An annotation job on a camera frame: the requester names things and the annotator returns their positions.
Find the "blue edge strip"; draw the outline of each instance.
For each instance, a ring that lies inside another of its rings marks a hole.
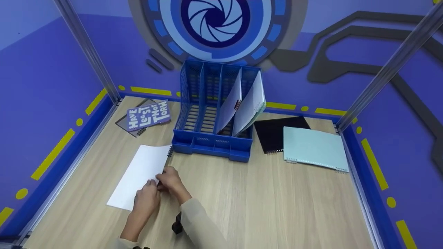
[[[13,219],[5,227],[1,236],[18,236],[19,233],[25,228],[27,223],[33,218],[40,206],[46,201],[49,194],[59,183],[60,179],[66,173],[69,166],[73,163],[80,151],[86,145],[86,142],[106,117],[112,106],[113,103],[111,99],[106,96],[97,109],[94,110],[91,118],[85,124],[83,129],[77,133],[77,136],[72,140],[69,147],[61,154],[58,161],[51,167],[51,170],[41,181],[29,199],[18,211],[14,211]]]
[[[379,187],[372,177],[371,167],[366,162],[353,130],[348,127],[343,132],[343,135],[385,249],[403,248],[378,192]]]
[[[156,96],[156,95],[146,95],[146,94],[126,94],[120,93],[122,97],[124,96],[135,96],[135,97],[151,97],[156,99],[169,99],[170,101],[179,101],[178,99],[171,99],[171,97]],[[17,236],[21,230],[26,226],[26,224],[32,219],[34,214],[55,188],[57,183],[63,177],[68,167],[73,163],[75,158],[78,156],[82,148],[85,146],[88,139],[92,136],[94,131],[98,128],[101,121],[104,119],[110,108],[112,107],[112,102],[109,97],[105,98],[100,104],[99,108],[91,116],[91,119],[84,126],[84,128],[78,133],[76,138],[72,141],[71,145],[65,150],[62,156],[59,158],[57,163],[52,166],[51,171],[45,177],[45,179],[40,183],[31,197],[26,201],[26,203],[20,208],[20,210],[14,215],[14,219],[9,222],[8,226],[4,229],[2,236]],[[294,115],[297,113],[289,111],[280,110],[266,110],[265,112],[278,113],[278,114],[288,114]],[[305,117],[323,118],[324,116],[318,115],[307,115],[302,114]],[[335,124],[339,117],[329,117]],[[397,249],[402,248],[397,233],[394,229],[393,224],[390,222],[388,213],[384,207],[383,200],[378,193],[377,185],[372,177],[372,172],[370,166],[365,160],[359,143],[352,129],[346,129],[343,133],[345,141],[349,147],[349,151],[354,161],[355,168],[357,169],[358,177],[363,186],[368,205],[371,209],[375,223],[377,225],[380,237],[386,249]]]

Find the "metal pole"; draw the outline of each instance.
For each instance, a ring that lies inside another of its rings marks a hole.
[[[344,131],[352,120],[375,98],[389,83],[406,62],[423,46],[423,44],[443,24],[443,3],[435,5],[420,21],[409,36],[400,45],[371,83],[360,94],[346,114],[337,122],[338,131]]]
[[[108,91],[112,102],[116,105],[121,99],[120,94],[115,88],[112,79],[108,74],[108,71],[101,62],[100,57],[98,56],[97,51],[95,50],[91,40],[89,39],[89,36],[86,33],[86,30],[84,29],[72,4],[69,0],[54,0],[54,2],[69,29],[71,30],[73,36],[76,38],[78,44],[85,53],[88,61],[97,74],[97,77],[100,79],[104,88]]]

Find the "white notebook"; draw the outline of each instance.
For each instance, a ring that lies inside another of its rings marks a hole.
[[[241,70],[238,71],[234,85],[217,114],[219,118],[215,124],[215,130],[217,131],[216,133],[221,131],[229,123],[229,121],[231,121],[236,111],[237,102],[241,102]]]
[[[349,172],[339,135],[303,128],[283,127],[283,156],[291,163],[307,163]]]
[[[238,136],[242,131],[251,126],[265,108],[266,99],[264,97],[263,79],[259,71],[251,89],[235,113],[232,136]]]
[[[156,184],[159,183],[155,175],[163,172],[170,149],[171,145],[140,145],[106,204],[132,211],[137,190],[141,189],[149,179],[154,179]]]

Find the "yellow stripe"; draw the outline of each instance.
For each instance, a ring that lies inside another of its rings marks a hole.
[[[160,90],[160,89],[152,89],[152,88],[144,88],[136,86],[131,86],[131,90],[136,93],[149,93],[149,94],[172,96],[171,91],[168,90]]]
[[[100,103],[100,101],[106,96],[108,91],[106,91],[105,88],[95,97],[95,99],[92,101],[92,103],[86,108],[86,114],[89,116],[94,111],[94,109],[97,107],[97,105]]]
[[[295,110],[296,105],[266,102],[266,107],[286,109],[286,110]]]
[[[49,155],[43,160],[40,166],[35,170],[35,172],[31,175],[31,178],[38,181],[40,177],[45,173],[45,171],[49,168],[52,162],[57,158],[63,148],[68,144],[69,140],[74,136],[75,131],[73,129],[69,129],[68,132],[62,137],[62,139],[57,143],[57,145],[52,149]]]
[[[0,212],[0,227],[3,225],[3,223],[8,219],[8,217],[12,214],[14,210],[10,207],[5,207]]]
[[[417,246],[415,245],[414,239],[412,238],[411,233],[409,232],[408,226],[406,225],[406,222],[404,220],[397,221],[397,228],[400,232],[400,235],[403,239],[404,245],[407,249],[417,249]]]
[[[378,181],[378,185],[380,185],[381,190],[387,189],[388,183],[386,182],[385,176],[383,172],[381,172],[380,166],[378,165],[377,159],[375,159],[374,153],[372,152],[371,146],[369,146],[368,140],[365,138],[361,141],[361,145],[365,150],[366,156],[368,157],[368,161],[371,164],[372,170],[374,171],[375,178]]]
[[[326,108],[317,108],[317,109],[315,109],[315,113],[343,116],[346,114],[346,111],[326,109]]]

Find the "white paper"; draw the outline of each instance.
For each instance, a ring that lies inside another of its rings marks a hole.
[[[264,110],[262,107],[265,104],[261,72],[258,71],[251,89],[235,113],[232,135],[238,136],[241,131],[247,129],[258,117],[257,112]]]
[[[225,102],[223,102],[218,112],[218,119],[215,125],[215,130],[218,133],[221,131],[232,119],[235,114],[235,105],[237,101],[241,101],[241,70],[238,71],[237,78],[235,79],[234,85],[231,91],[226,97]]]
[[[150,179],[154,179],[156,184],[159,183],[155,175],[163,172],[170,148],[171,145],[140,145],[106,204],[132,211],[137,190]]]

